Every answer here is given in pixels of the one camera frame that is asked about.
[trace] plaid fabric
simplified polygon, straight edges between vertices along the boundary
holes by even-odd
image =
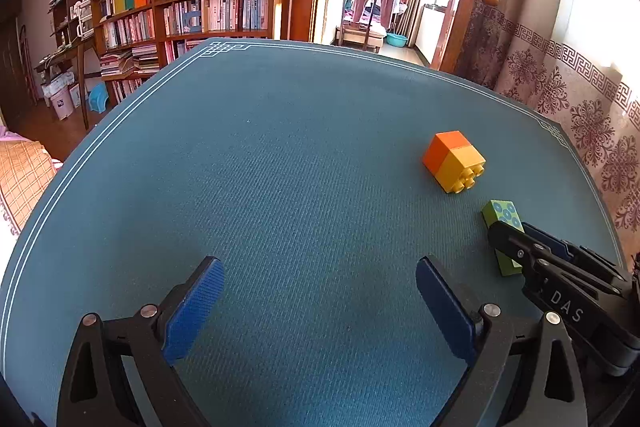
[[[0,142],[0,204],[18,231],[55,173],[40,142]]]

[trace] yellow block stud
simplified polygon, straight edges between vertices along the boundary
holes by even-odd
[[[445,192],[462,192],[476,184],[475,178],[484,172],[485,159],[472,145],[451,149],[435,178]]]

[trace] table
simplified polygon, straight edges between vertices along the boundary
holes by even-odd
[[[486,171],[445,194],[420,159],[454,129]],[[213,425],[428,425],[464,365],[415,288],[420,257],[540,315],[499,275],[489,199],[621,262],[568,138],[523,105],[360,51],[209,39],[112,110],[38,202],[0,286],[0,369],[53,425],[81,316],[133,314],[215,255],[223,295],[177,364]]]
[[[49,74],[49,67],[54,64],[58,64],[59,62],[63,62],[64,60],[71,60],[72,58],[78,59],[78,57],[82,57],[82,60],[76,60],[78,64],[78,84],[80,86],[80,107],[82,109],[82,120],[84,121],[84,128],[86,130],[89,129],[89,118],[86,113],[86,99],[85,92],[86,89],[84,87],[84,51],[88,48],[95,49],[95,38],[91,35],[89,38],[82,40],[77,38],[72,43],[71,47],[66,48],[60,53],[57,53],[48,61],[41,62],[36,66],[36,71],[38,73],[43,72],[45,74],[45,78],[47,82],[51,80]]]

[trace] green block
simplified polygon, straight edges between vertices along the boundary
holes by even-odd
[[[482,209],[482,217],[484,217],[487,228],[500,220],[524,232],[522,223],[520,222],[520,216],[516,212],[513,201],[489,200]],[[502,273],[504,277],[522,272],[522,266],[501,251],[496,250],[495,256],[498,259],[500,273]]]

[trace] trash can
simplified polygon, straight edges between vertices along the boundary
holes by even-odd
[[[56,94],[50,97],[51,103],[56,110],[59,120],[64,120],[74,111],[74,104],[69,96],[69,88],[67,86],[60,89]]]

